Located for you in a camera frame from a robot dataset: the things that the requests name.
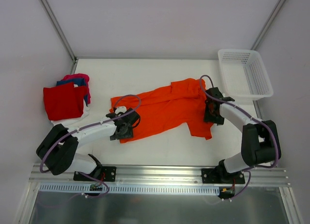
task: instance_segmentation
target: red cloth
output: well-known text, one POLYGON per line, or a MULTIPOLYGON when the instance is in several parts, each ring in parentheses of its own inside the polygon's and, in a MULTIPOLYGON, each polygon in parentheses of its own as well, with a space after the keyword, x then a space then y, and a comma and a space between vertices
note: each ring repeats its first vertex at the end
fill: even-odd
POLYGON ((89 92, 89 86, 88 86, 88 82, 89 82, 89 76, 83 73, 77 73, 77 74, 73 74, 73 75, 65 75, 64 78, 62 80, 69 80, 69 79, 73 79, 73 78, 84 78, 85 82, 86 82, 86 87, 87 87, 87 104, 91 103, 91 94, 89 92))
POLYGON ((81 117, 86 93, 86 86, 75 88, 73 82, 53 88, 43 88, 43 100, 48 119, 57 121, 81 117))
MULTIPOLYGON (((122 139, 121 143, 159 134, 184 122, 192 136, 212 138, 210 128, 213 124, 203 121, 206 96, 200 88, 199 80, 189 78, 172 82, 170 86, 138 96, 141 98, 141 106, 137 109, 141 116, 140 124, 133 130, 134 137, 122 139)), ((112 107, 119 98, 111 98, 112 107)), ((127 109, 137 105, 138 101, 134 97, 126 97, 117 104, 127 109)))

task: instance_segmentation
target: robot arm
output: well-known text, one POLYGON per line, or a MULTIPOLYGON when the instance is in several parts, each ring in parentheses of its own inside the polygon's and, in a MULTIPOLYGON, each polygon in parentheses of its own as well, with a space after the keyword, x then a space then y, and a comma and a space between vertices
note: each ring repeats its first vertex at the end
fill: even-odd
POLYGON ((53 175, 59 175, 63 172, 78 171, 89 174, 93 178, 97 178, 101 174, 101 163, 93 155, 78 154, 76 150, 102 137, 109 136, 110 140, 133 137, 133 125, 136 122, 139 124, 140 116, 138 113, 134 111, 127 116, 115 119, 120 114, 126 114, 129 111, 132 112, 132 109, 126 110, 124 106, 118 107, 114 113, 107 114, 100 121, 100 124, 94 124, 82 130, 79 130, 79 128, 67 129, 63 125, 58 124, 51 129, 38 147, 36 153, 42 160, 56 141, 66 134, 77 130, 57 144, 45 160, 45 165, 53 175), (115 119, 114 121, 104 122, 105 120, 113 118, 115 119))
MULTIPOLYGON (((218 177, 223 182, 227 182, 241 170, 275 160, 275 146, 267 129, 236 109, 237 104, 234 102, 234 99, 223 97, 217 87, 208 89, 206 93, 218 100, 229 102, 232 105, 207 99, 204 121, 222 125, 224 124, 224 119, 228 119, 242 133, 241 152, 220 161, 211 176, 218 177)), ((275 123, 271 120, 258 120, 272 130, 277 142, 280 158, 281 151, 275 123)))

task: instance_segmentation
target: white cloth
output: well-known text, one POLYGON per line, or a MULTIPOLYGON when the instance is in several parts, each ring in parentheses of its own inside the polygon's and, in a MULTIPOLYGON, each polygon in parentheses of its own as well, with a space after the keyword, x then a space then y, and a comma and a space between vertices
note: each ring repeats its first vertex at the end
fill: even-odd
POLYGON ((83 118, 87 117, 89 115, 90 108, 86 105, 85 100, 83 100, 83 114, 81 117, 76 119, 63 119, 59 121, 51 121, 54 126, 58 124, 62 124, 64 127, 68 127, 78 121, 81 121, 83 118))

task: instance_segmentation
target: mounting plate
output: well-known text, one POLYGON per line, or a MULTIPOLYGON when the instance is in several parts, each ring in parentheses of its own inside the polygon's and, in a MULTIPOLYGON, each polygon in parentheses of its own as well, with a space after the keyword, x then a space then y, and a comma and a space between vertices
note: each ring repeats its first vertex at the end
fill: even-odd
MULTIPOLYGON (((218 177, 208 177, 210 172, 212 172, 213 168, 202 168, 201 169, 201 178, 203 184, 233 184, 233 179, 228 182, 222 182, 218 177)), ((244 175, 241 172, 236 174, 235 184, 245 184, 246 181, 244 180, 244 175)))
MULTIPOLYGON (((102 166, 102 173, 104 173, 103 182, 115 182, 116 178, 116 167, 113 166, 102 166)), ((74 173, 73 180, 75 181, 92 181, 80 173, 74 173)))

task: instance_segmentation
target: white laundry basket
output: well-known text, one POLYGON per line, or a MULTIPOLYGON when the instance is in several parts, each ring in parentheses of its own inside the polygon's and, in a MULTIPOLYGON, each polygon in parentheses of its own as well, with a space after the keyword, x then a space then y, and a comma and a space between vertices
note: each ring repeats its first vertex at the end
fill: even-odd
POLYGON ((257 51, 218 51, 220 74, 226 95, 236 100, 256 101, 273 95, 261 55, 257 51))

